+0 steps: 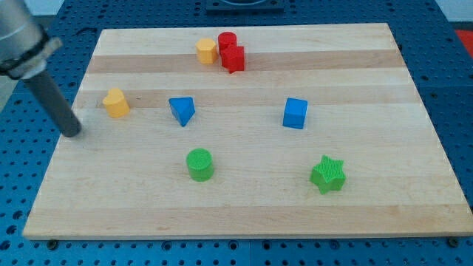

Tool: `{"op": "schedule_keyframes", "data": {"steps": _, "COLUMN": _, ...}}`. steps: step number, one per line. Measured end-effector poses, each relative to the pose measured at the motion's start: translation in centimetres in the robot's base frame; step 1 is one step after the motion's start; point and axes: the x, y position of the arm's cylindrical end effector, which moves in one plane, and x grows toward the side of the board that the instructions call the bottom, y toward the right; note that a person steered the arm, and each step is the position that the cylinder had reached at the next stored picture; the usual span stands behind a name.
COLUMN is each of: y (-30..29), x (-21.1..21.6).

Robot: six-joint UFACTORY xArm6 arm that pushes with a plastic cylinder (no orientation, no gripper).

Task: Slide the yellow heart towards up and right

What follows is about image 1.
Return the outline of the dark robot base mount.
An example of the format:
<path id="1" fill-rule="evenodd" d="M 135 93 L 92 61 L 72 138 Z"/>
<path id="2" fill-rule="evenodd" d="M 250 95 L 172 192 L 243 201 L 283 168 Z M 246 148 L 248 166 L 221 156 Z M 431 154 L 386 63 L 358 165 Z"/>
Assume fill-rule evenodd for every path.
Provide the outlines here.
<path id="1" fill-rule="evenodd" d="M 285 8 L 283 0 L 207 0 L 207 13 L 234 13 L 234 12 L 282 12 Z"/>

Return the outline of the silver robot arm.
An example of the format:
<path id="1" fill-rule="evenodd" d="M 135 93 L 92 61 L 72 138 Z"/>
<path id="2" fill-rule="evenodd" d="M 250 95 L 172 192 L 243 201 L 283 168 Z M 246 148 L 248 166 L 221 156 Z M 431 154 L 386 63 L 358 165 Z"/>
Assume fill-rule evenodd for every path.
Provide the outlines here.
<path id="1" fill-rule="evenodd" d="M 1 0 L 1 75 L 22 80 L 65 137 L 81 123 L 47 71 L 47 59 L 62 46 L 48 36 L 22 0 Z"/>

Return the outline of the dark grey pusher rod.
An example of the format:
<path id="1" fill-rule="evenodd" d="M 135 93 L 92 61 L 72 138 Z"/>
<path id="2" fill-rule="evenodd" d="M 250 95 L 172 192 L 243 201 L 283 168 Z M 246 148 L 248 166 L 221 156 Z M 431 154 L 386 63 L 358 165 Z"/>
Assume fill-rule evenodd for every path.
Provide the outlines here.
<path id="1" fill-rule="evenodd" d="M 24 79 L 24 83 L 63 136 L 74 137 L 81 131 L 79 119 L 48 71 Z"/>

